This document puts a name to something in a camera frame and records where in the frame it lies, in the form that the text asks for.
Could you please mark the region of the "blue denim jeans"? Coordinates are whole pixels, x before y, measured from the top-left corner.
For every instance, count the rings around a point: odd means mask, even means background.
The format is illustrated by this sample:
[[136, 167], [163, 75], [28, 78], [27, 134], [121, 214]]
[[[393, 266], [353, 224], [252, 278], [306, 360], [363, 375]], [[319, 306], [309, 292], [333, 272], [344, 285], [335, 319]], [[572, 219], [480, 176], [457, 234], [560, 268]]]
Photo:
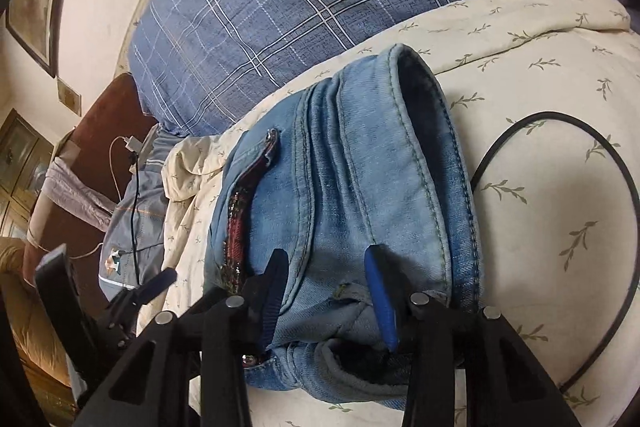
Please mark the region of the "blue denim jeans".
[[442, 89], [396, 44], [287, 96], [232, 148], [205, 253], [232, 288], [288, 254], [262, 389], [404, 405], [411, 358], [378, 329], [364, 255], [378, 245], [414, 289], [475, 311], [483, 265], [469, 177]]

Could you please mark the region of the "grey star-print pillow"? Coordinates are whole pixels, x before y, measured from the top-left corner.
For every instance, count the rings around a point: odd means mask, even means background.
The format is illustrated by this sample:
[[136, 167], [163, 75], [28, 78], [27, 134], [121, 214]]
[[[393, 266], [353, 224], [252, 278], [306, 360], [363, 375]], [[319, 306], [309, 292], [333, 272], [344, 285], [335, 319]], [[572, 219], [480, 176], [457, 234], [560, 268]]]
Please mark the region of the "grey star-print pillow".
[[142, 142], [138, 170], [116, 205], [101, 249], [99, 286], [108, 300], [160, 273], [168, 207], [162, 169], [175, 138], [154, 126]]

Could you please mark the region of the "grey hanging cloth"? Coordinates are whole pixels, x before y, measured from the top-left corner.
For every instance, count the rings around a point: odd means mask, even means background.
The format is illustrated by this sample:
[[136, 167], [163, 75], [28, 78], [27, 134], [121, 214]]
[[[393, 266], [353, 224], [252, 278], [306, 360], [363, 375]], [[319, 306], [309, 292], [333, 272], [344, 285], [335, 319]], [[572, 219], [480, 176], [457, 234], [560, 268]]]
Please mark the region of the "grey hanging cloth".
[[116, 208], [111, 199], [85, 185], [59, 157], [55, 157], [49, 165], [42, 184], [42, 195], [101, 232], [107, 231]]

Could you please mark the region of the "cream leaf-print bed sheet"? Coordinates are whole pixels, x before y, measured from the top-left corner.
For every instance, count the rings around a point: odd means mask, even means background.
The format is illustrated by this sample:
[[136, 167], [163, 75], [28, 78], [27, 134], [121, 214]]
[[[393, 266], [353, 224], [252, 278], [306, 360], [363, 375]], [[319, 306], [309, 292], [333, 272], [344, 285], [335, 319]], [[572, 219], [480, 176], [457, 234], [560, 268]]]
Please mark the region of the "cream leaf-print bed sheet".
[[639, 388], [639, 37], [617, 0], [463, 0], [307, 69], [224, 133], [189, 139], [163, 169], [165, 262], [179, 277], [139, 325], [201, 297], [204, 220], [242, 132], [282, 98], [395, 43], [436, 75], [475, 168], [485, 300], [506, 314], [585, 426], [620, 425]]

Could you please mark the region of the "wooden cabinet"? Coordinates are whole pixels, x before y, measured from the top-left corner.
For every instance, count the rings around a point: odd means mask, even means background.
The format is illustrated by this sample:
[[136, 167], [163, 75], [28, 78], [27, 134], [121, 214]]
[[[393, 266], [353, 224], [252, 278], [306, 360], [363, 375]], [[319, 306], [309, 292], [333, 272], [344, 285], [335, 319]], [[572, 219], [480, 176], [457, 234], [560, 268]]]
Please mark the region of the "wooden cabinet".
[[1, 236], [24, 241], [53, 146], [15, 109], [2, 124], [0, 146]]

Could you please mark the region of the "brown headboard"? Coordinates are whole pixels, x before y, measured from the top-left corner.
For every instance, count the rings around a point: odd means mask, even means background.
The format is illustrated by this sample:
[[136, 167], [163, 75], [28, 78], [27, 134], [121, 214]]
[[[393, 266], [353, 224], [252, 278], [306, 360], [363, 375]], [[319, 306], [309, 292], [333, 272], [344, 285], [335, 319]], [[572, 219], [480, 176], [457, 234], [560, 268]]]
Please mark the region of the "brown headboard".
[[[129, 150], [122, 138], [142, 141], [156, 120], [142, 113], [134, 78], [117, 76], [92, 104], [78, 126], [62, 140], [58, 155], [79, 180], [117, 202], [130, 179]], [[81, 306], [94, 317], [106, 307], [99, 286], [100, 244], [104, 233], [39, 196], [29, 219], [23, 277], [31, 282], [47, 251], [64, 244], [72, 259]]]

